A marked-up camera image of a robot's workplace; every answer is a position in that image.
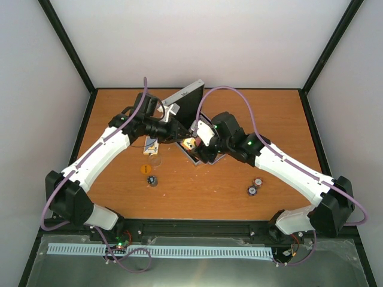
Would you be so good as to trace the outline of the red playing card deck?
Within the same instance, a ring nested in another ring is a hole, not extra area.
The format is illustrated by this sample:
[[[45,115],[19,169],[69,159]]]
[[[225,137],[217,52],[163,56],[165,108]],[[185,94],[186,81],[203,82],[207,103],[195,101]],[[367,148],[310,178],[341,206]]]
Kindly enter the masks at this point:
[[[201,143],[200,137],[184,139],[181,143],[182,147],[187,151],[196,149]]]

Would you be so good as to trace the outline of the silver aluminium poker case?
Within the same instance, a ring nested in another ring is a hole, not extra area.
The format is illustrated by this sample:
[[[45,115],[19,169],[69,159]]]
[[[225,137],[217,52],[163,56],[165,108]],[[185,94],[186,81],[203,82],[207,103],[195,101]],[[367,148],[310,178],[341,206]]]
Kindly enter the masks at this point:
[[[181,90],[177,91],[173,95],[167,97],[165,100],[162,100],[163,106],[170,106],[173,103],[176,103],[180,106],[180,110],[178,111],[176,116],[172,118],[178,120],[190,132],[192,132],[191,126],[194,120],[196,120],[196,113],[198,106],[203,98],[204,88],[205,83],[201,79],[199,79],[189,84],[188,86],[182,88]],[[218,154],[214,163],[203,163],[197,157],[195,149],[192,151],[187,151],[182,147],[182,141],[183,140],[181,140],[180,142],[176,142],[176,146],[195,166],[198,166],[200,164],[213,165],[224,157],[223,154]]]

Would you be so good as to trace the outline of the blue playing card deck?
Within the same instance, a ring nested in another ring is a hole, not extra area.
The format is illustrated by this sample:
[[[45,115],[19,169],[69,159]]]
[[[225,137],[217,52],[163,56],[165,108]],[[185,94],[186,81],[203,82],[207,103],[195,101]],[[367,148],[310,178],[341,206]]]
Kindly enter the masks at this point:
[[[151,156],[151,155],[157,155],[158,152],[159,152],[159,143],[157,139],[147,136],[145,138],[143,154],[147,156]]]

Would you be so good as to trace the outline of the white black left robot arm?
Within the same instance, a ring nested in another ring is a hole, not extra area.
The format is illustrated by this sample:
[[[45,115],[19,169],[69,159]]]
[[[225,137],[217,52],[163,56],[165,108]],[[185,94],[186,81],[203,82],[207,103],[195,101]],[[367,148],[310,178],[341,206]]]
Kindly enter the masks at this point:
[[[88,197],[96,178],[139,137],[148,136],[158,143],[179,142],[191,136],[185,119],[196,112],[189,93],[179,91],[165,100],[144,91],[132,106],[126,107],[108,123],[100,138],[75,162],[61,172],[52,170],[45,177],[46,204],[64,222],[61,225],[95,226],[113,241],[124,235],[123,217],[94,204]]]

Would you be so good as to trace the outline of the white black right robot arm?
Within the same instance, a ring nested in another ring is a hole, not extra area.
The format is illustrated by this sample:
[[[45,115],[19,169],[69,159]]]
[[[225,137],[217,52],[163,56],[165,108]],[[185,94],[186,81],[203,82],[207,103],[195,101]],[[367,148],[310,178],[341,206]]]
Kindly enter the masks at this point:
[[[191,130],[201,139],[195,150],[201,161],[211,162],[219,154],[229,155],[276,176],[310,202],[309,206],[283,209],[273,216],[270,224],[283,234],[315,230],[335,238],[354,211],[349,179],[344,176],[334,179],[308,168],[269,139],[245,133],[234,115],[228,112],[218,114],[209,124],[194,121]]]

